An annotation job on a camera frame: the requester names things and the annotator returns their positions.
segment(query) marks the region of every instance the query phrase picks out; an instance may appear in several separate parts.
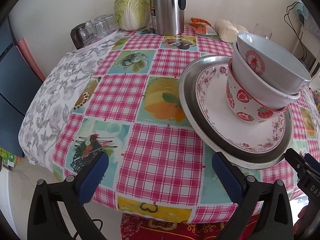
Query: white wall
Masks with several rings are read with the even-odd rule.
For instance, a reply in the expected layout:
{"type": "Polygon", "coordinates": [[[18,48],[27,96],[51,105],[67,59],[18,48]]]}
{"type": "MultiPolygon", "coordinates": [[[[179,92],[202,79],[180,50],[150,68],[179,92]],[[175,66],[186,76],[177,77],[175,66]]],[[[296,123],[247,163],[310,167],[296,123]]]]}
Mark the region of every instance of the white wall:
{"type": "MultiPolygon", "coordinates": [[[[260,23],[272,40],[291,50],[296,37],[283,20],[286,7],[297,0],[187,0],[185,21],[202,17],[212,24],[228,19],[253,32],[260,23]]],[[[47,76],[71,49],[70,30],[96,16],[113,12],[114,0],[20,0],[10,13],[17,39],[25,38],[41,71],[47,76]]],[[[293,24],[300,29],[292,12],[293,24]]]]}

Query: label on thermos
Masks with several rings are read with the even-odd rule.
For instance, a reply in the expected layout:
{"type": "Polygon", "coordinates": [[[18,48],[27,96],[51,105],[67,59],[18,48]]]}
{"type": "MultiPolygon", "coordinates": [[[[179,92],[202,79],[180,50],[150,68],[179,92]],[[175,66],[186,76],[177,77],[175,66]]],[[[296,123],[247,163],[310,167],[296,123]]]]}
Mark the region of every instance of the label on thermos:
{"type": "Polygon", "coordinates": [[[150,10],[151,10],[152,27],[156,30],[157,29],[156,9],[154,7],[150,7],[150,10]]]}

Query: blue gripper pad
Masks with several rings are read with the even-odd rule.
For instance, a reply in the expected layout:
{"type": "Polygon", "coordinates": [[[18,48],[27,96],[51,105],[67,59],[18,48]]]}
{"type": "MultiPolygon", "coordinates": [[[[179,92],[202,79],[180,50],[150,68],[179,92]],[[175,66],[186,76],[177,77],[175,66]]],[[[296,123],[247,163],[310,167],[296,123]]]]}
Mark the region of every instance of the blue gripper pad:
{"type": "Polygon", "coordinates": [[[309,153],[304,156],[304,160],[309,163],[310,167],[320,173],[320,163],[309,153]]]}
{"type": "Polygon", "coordinates": [[[240,205],[243,200],[243,188],[218,154],[212,156],[212,168],[225,188],[230,200],[240,205]]]}
{"type": "Polygon", "coordinates": [[[90,202],[94,192],[99,186],[104,173],[106,172],[109,166],[109,157],[105,153],[101,155],[99,160],[95,163],[88,176],[84,179],[82,184],[79,187],[78,191],[78,200],[79,203],[83,206],[85,203],[90,202]]]}

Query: white bowl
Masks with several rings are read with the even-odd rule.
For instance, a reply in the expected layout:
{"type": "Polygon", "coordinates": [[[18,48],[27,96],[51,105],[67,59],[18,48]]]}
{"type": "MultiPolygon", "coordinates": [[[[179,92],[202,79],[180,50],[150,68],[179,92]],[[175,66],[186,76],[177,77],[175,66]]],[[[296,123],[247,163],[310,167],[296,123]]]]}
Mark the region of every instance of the white bowl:
{"type": "Polygon", "coordinates": [[[238,33],[237,40],[242,58],[274,88],[294,95],[310,83],[304,65],[278,44],[250,33],[238,33]]]}
{"type": "Polygon", "coordinates": [[[261,104],[279,110],[299,99],[300,92],[295,95],[288,95],[264,82],[242,58],[236,42],[233,44],[233,50],[232,72],[236,80],[261,104]]]}

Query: bowl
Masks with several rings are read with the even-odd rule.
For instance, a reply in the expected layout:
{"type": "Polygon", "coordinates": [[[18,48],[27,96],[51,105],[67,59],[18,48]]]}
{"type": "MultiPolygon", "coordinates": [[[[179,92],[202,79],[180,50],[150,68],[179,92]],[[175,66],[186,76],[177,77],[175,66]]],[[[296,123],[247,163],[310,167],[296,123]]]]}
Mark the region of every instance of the bowl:
{"type": "Polygon", "coordinates": [[[304,65],[278,44],[250,33],[238,33],[237,41],[242,58],[277,90],[294,95],[311,82],[304,65]]]}
{"type": "Polygon", "coordinates": [[[227,75],[226,95],[231,110],[241,120],[250,124],[266,122],[281,113],[284,113],[288,106],[279,111],[270,109],[252,97],[235,79],[232,72],[232,60],[229,61],[227,75]]]}
{"type": "Polygon", "coordinates": [[[270,109],[279,110],[299,99],[300,92],[295,95],[286,94],[270,86],[256,75],[240,55],[236,42],[233,44],[233,50],[232,72],[236,80],[261,104],[270,109]]]}

